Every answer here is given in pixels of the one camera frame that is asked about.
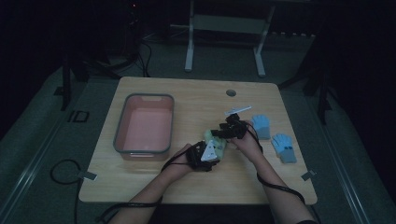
green object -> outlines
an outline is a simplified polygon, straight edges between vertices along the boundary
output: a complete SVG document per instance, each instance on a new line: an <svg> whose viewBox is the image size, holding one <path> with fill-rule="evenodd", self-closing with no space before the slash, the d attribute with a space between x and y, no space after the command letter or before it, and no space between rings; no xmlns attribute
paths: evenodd
<svg viewBox="0 0 396 224"><path fill-rule="evenodd" d="M205 142L206 143L209 143L210 140L213 141L213 145L214 145L214 148L215 148L215 153L218 156L218 159L222 160L222 158L224 156L224 149L225 149L225 147L227 145L227 141L225 139L213 136L212 132L210 132L210 130L206 130L205 131L204 137L205 137Z"/></svg>

gray carpet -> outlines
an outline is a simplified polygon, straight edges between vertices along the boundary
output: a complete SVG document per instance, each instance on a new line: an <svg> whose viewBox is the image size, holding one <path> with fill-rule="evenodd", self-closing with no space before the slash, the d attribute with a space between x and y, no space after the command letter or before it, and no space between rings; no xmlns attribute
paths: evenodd
<svg viewBox="0 0 396 224"><path fill-rule="evenodd" d="M286 38L270 35L262 54L267 77L256 75L252 50L214 45L195 47L191 73L184 72L186 46L175 43L153 43L148 71L152 77L196 78L231 81L272 82L279 84L292 77L312 39L303 36ZM141 49L144 59L149 49ZM140 77L139 64L118 71L122 76ZM58 161L73 159L86 170L101 132L117 81L92 76L87 84L73 83L73 102L61 112L62 99L53 96L61 83L60 71L53 74L28 106L21 118L1 142L0 172L2 223L73 223L77 185L63 186L50 179L50 168ZM316 116L317 96L302 93L305 80L281 92L296 133L308 170L317 173L313 184L318 203L313 207L322 223L395 223L396 208L384 190L370 163L364 146L347 115L329 97L332 110L326 112L328 124L323 126ZM72 110L89 111L86 123L68 122ZM36 153L44 148L41 165L30 165ZM19 197L11 197L23 170L30 166L36 174L28 181ZM57 175L72 179L73 172L60 167ZM9 216L4 205L13 205ZM363 213L356 213L356 203ZM78 223L94 223L110 204L78 203Z"/></svg>

blue object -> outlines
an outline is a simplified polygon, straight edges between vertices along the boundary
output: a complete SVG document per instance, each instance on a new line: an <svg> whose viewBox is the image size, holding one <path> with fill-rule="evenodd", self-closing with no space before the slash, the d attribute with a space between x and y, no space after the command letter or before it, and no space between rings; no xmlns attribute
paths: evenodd
<svg viewBox="0 0 396 224"><path fill-rule="evenodd" d="M255 115L252 117L251 122L253 123L253 128L259 139L270 139L270 120L264 115Z"/></svg>
<svg viewBox="0 0 396 224"><path fill-rule="evenodd" d="M273 136L271 143L274 146L276 155L280 157L283 163L297 162L290 136L283 133L277 133Z"/></svg>

small toy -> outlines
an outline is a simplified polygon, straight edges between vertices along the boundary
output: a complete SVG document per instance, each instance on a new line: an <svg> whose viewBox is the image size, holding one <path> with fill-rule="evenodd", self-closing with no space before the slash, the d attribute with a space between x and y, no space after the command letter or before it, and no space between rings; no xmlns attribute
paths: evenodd
<svg viewBox="0 0 396 224"><path fill-rule="evenodd" d="M275 148L276 155L280 157L283 163L297 162L290 136L283 133L277 133L273 136L271 143Z"/></svg>

light blue block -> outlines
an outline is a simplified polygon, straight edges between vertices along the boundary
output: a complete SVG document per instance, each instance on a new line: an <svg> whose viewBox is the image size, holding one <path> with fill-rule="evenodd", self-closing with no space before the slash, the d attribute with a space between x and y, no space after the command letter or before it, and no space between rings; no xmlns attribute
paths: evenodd
<svg viewBox="0 0 396 224"><path fill-rule="evenodd" d="M259 139L270 139L270 120L264 115L255 115L252 117L251 122L253 123L253 128Z"/></svg>

